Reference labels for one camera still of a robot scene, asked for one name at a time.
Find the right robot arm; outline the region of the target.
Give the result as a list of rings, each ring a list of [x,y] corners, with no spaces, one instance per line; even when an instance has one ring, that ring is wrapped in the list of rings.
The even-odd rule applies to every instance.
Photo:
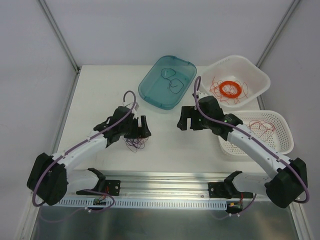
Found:
[[[306,163],[301,158],[291,159],[250,131],[232,113],[224,113],[213,96],[196,97],[194,106],[182,106],[177,127],[185,131],[211,130],[235,145],[254,160],[265,175],[252,175],[237,170],[226,177],[213,191],[221,198],[231,199],[240,193],[265,195],[280,208],[292,202],[305,204],[310,200]]]

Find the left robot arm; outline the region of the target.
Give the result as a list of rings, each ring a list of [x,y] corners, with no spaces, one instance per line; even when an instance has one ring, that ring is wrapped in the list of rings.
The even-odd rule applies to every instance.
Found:
[[[142,140],[151,135],[145,115],[138,116],[134,109],[126,106],[117,107],[112,116],[96,125],[85,140],[71,149],[37,156],[26,184],[33,192],[33,205],[39,206],[36,202],[39,197],[44,204],[53,206],[68,193],[119,195],[119,191],[112,188],[112,182],[99,170],[91,167],[75,171],[75,168],[121,137]]]

